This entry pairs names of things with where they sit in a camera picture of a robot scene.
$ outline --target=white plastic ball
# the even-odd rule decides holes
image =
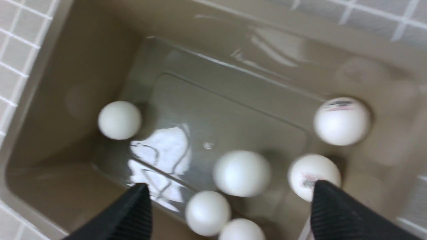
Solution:
[[[336,165],[319,154],[299,157],[288,171],[292,190],[308,202],[313,200],[314,184],[317,180],[327,180],[338,187],[341,186],[341,175]]]
[[[142,115],[139,109],[125,101],[112,102],[98,116],[98,127],[102,134],[115,140],[133,137],[141,128]]]
[[[340,97],[325,102],[314,118],[314,129],[324,142],[347,146],[362,140],[370,128],[369,110],[360,101]]]
[[[253,221],[238,218],[230,221],[221,231],[218,240],[265,240],[263,230]]]
[[[231,219],[231,207],[224,196],[213,191],[194,195],[185,209],[187,225],[195,233],[211,237],[219,234]]]
[[[217,161],[213,179],[217,187],[228,195],[253,197],[268,187],[271,167],[264,157],[255,152],[231,151]]]

